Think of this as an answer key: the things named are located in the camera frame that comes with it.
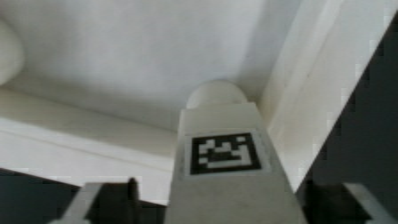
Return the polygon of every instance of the qr-like tag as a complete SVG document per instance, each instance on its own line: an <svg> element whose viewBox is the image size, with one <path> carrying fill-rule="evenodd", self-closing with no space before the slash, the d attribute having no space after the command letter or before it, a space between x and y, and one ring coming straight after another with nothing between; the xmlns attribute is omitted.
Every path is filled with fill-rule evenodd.
<svg viewBox="0 0 398 224"><path fill-rule="evenodd" d="M191 174L262 169L253 133L193 137L189 164Z"/></svg>

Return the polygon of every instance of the white wall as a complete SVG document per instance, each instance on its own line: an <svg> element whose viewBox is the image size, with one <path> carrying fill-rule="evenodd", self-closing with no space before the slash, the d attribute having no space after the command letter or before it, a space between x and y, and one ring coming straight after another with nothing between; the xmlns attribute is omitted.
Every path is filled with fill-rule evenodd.
<svg viewBox="0 0 398 224"><path fill-rule="evenodd" d="M198 85L260 95L301 0L0 0L28 48L12 87L175 129Z"/></svg>

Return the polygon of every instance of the curved white surface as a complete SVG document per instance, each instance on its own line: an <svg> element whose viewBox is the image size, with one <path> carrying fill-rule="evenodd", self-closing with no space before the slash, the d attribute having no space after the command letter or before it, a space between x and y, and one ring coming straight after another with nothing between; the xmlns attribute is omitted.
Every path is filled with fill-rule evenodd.
<svg viewBox="0 0 398 224"><path fill-rule="evenodd" d="M0 21L0 85L19 75L24 61L22 42L8 24Z"/></svg>
<svg viewBox="0 0 398 224"><path fill-rule="evenodd" d="M203 106L246 102L246 94L237 85L228 81L218 80L205 83L196 89L191 95L187 108L193 109Z"/></svg>

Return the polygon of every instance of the white ceiling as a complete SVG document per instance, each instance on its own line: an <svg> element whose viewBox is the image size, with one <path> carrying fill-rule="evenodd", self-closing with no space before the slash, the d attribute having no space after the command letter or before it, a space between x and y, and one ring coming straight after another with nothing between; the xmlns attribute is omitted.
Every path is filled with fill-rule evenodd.
<svg viewBox="0 0 398 224"><path fill-rule="evenodd" d="M177 130L203 82L257 99L301 0L0 0L26 45L10 87Z"/></svg>

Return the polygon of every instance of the black object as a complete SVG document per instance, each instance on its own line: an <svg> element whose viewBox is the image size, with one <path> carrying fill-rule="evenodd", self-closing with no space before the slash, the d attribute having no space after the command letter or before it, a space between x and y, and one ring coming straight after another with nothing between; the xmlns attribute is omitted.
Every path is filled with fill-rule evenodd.
<svg viewBox="0 0 398 224"><path fill-rule="evenodd" d="M305 212L310 224L367 224L372 219L344 184L322 186L310 181Z"/></svg>
<svg viewBox="0 0 398 224"><path fill-rule="evenodd" d="M106 183L86 219L91 224L138 224L141 220L139 184Z"/></svg>

